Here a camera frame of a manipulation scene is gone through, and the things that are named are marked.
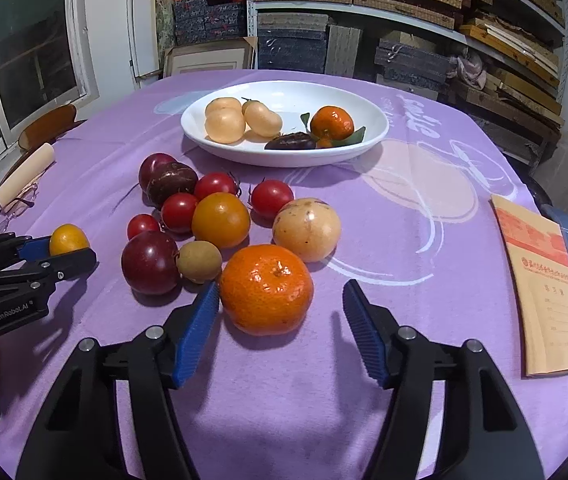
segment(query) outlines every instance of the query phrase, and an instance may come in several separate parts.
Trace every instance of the purple tablecloth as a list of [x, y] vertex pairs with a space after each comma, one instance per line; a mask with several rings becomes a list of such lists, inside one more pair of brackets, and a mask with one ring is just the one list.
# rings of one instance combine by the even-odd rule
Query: purple tablecloth
[[[336, 166], [274, 170], [208, 155], [185, 139], [181, 112], [201, 95], [266, 79], [319, 82], [379, 105], [387, 139]], [[126, 224], [150, 212], [136, 184], [142, 160], [171, 153], [199, 174], [231, 170], [244, 191], [263, 177], [288, 182], [339, 213], [334, 257], [311, 266], [315, 298], [295, 336], [253, 338], [220, 316], [195, 377], [173, 393], [177, 420], [203, 480], [357, 480], [368, 463], [390, 392], [366, 376], [341, 313], [341, 289], [359, 280], [368, 298], [390, 307], [433, 341], [478, 338], [510, 385], [550, 475], [568, 455], [568, 376], [521, 379], [513, 283], [488, 201], [501, 194], [534, 209], [507, 161], [461, 112], [367, 82], [292, 72], [199, 72], [162, 80], [95, 116], [55, 144], [56, 164], [40, 181], [33, 209], [10, 230], [34, 237], [79, 225], [99, 260], [88, 280], [61, 283], [50, 314], [0, 338], [0, 464], [14, 475], [46, 393], [77, 342], [131, 339], [161, 324], [193, 294], [139, 303], [122, 277]], [[250, 243], [270, 241], [256, 222]], [[118, 402], [126, 463], [142, 475], [130, 403]], [[442, 421], [435, 385], [420, 475], [432, 470]]]

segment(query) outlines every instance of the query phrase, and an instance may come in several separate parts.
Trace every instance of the white plate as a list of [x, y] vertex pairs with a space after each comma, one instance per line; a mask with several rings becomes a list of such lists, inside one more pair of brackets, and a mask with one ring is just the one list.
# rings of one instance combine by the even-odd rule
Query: white plate
[[[366, 127], [363, 142], [353, 146], [326, 148], [323, 150], [265, 150], [266, 142], [256, 142], [251, 137], [234, 144], [219, 144], [206, 135], [204, 110], [217, 97], [236, 97], [261, 101], [277, 112], [284, 122], [283, 134], [303, 132], [300, 116], [311, 117], [323, 106], [338, 106], [353, 118], [355, 129]], [[270, 168], [306, 168], [334, 164], [367, 152], [384, 139], [388, 132], [388, 119], [372, 104], [351, 92], [339, 88], [300, 81], [257, 81], [222, 88], [198, 99], [181, 116], [181, 127], [189, 139], [195, 141], [208, 153], [242, 164]]]

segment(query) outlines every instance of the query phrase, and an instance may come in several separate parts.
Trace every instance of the notebook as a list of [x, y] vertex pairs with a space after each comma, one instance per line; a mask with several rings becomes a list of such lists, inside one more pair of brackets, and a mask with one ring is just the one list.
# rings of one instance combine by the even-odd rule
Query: notebook
[[568, 373], [568, 252], [558, 224], [493, 195], [515, 279], [524, 374]]

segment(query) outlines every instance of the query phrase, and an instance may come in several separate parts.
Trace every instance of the paper roll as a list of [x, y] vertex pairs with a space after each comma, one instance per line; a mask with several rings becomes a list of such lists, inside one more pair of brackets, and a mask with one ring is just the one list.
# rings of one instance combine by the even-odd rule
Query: paper roll
[[55, 150], [50, 144], [42, 144], [0, 186], [0, 207], [5, 208], [9, 205], [25, 187], [53, 162], [55, 162]]

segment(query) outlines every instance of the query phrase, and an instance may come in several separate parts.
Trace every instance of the green leaf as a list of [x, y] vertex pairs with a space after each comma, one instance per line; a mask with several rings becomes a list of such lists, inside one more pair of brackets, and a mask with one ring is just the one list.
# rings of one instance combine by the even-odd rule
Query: green leaf
[[308, 119], [311, 118], [311, 115], [309, 113], [305, 113], [301, 115], [301, 120], [302, 123], [304, 123], [304, 127], [306, 128], [306, 131], [308, 131]]
[[333, 148], [339, 148], [341, 146], [352, 146], [353, 144], [359, 144], [364, 140], [364, 133], [366, 133], [366, 127], [362, 126], [356, 132], [350, 134], [344, 140], [333, 140]]

